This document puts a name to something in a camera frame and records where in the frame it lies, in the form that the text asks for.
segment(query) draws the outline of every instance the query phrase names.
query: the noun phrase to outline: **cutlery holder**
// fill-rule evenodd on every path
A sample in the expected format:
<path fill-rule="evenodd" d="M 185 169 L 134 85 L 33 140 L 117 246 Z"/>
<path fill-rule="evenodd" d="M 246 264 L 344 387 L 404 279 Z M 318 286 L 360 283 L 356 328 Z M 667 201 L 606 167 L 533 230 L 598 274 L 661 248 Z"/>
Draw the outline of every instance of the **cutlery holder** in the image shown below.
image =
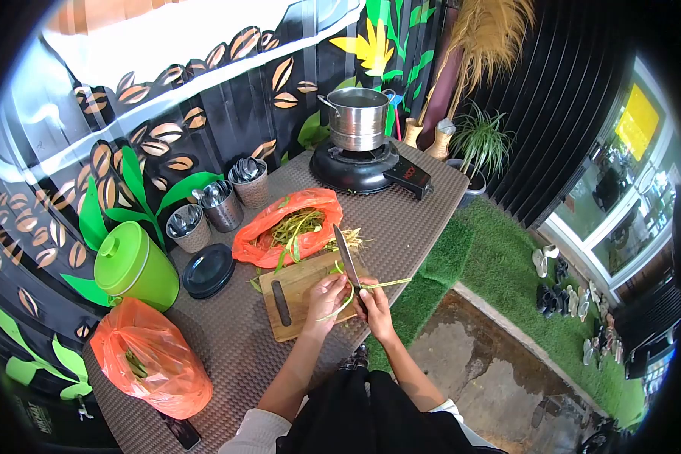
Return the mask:
<path fill-rule="evenodd" d="M 227 198 L 216 206 L 207 207 L 204 204 L 205 200 L 206 197 L 203 197 L 200 201 L 200 206 L 204 214 L 209 218 L 209 222 L 218 231 L 231 232 L 243 222 L 245 214 L 243 213 L 243 207 L 239 204 L 239 200 L 237 200 L 234 186 Z"/>
<path fill-rule="evenodd" d="M 263 208 L 270 199 L 267 185 L 267 164 L 264 166 L 262 175 L 249 183 L 238 183 L 229 177 L 229 182 L 236 189 L 239 199 L 248 208 Z"/>
<path fill-rule="evenodd" d="M 209 240 L 212 238 L 212 231 L 209 229 L 209 224 L 207 224 L 207 216 L 205 216 L 204 210 L 200 209 L 200 212 L 202 213 L 202 217 L 200 218 L 199 224 L 197 224 L 192 231 L 181 238 L 174 238 L 171 233 L 169 233 L 168 220 L 166 222 L 166 226 L 164 227 L 166 235 L 174 240 L 174 242 L 178 244 L 180 248 L 189 253 L 198 252 L 207 246 L 209 244 Z M 184 205 L 174 213 L 178 213 L 180 216 L 187 218 L 190 215 L 190 205 Z"/>

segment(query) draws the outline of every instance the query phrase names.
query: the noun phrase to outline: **concrete floor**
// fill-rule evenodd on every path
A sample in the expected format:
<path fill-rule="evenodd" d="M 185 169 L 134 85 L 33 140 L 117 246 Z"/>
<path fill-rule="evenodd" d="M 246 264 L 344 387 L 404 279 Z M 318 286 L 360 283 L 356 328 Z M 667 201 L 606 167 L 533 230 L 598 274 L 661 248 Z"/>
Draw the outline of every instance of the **concrete floor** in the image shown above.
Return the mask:
<path fill-rule="evenodd" d="M 577 451 L 599 417 L 517 340 L 454 291 L 409 348 L 467 426 L 509 454 Z"/>

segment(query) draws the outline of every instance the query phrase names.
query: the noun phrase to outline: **yellow sign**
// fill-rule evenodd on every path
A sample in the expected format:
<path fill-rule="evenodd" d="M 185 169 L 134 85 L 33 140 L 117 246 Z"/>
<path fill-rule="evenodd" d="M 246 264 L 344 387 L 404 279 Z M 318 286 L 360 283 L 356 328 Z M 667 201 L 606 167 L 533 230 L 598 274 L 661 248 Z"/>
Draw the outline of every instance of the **yellow sign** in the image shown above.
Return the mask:
<path fill-rule="evenodd" d="M 659 116 L 654 106 L 646 99 L 641 88 L 633 84 L 615 132 L 636 160 L 643 158 L 645 149 L 651 143 L 658 126 L 658 120 Z"/>

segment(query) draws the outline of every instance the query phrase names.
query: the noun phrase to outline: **mobile phone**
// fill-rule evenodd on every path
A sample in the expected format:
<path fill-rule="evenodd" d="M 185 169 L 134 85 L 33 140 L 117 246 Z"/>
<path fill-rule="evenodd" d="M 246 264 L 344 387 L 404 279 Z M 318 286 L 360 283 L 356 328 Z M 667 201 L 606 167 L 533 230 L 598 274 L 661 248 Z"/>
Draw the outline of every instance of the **mobile phone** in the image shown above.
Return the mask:
<path fill-rule="evenodd" d="M 174 419 L 171 416 L 165 415 L 157 410 L 159 416 L 162 418 L 166 426 L 174 434 L 174 437 L 182 443 L 184 450 L 188 451 L 202 439 L 200 433 L 192 426 L 188 419 Z"/>

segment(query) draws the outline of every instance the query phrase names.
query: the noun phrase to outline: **hand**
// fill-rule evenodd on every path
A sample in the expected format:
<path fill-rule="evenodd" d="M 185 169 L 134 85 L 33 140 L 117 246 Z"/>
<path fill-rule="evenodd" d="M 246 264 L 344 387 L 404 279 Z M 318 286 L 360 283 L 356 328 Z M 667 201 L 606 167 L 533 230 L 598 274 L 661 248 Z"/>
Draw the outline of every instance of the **hand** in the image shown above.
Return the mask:
<path fill-rule="evenodd" d="M 333 329 L 337 315 L 322 322 L 316 320 L 335 312 L 350 293 L 351 286 L 348 284 L 348 277 L 345 274 L 334 273 L 321 279 L 310 290 L 308 318 L 305 320 L 303 332 L 325 338 L 327 333 Z"/>
<path fill-rule="evenodd" d="M 359 281 L 361 284 L 370 286 L 378 284 L 378 281 L 372 277 L 360 277 Z M 386 298 L 383 289 L 381 287 L 372 288 L 371 290 L 362 288 L 360 297 L 363 300 L 363 303 L 366 304 L 368 315 L 363 313 L 361 304 L 356 298 L 354 298 L 353 307 L 356 309 L 358 316 L 361 317 L 364 322 L 368 323 L 368 327 L 371 328 L 373 336 L 382 344 L 397 339 L 398 336 L 396 335 L 396 331 L 393 329 L 393 323 L 390 320 L 389 299 Z"/>

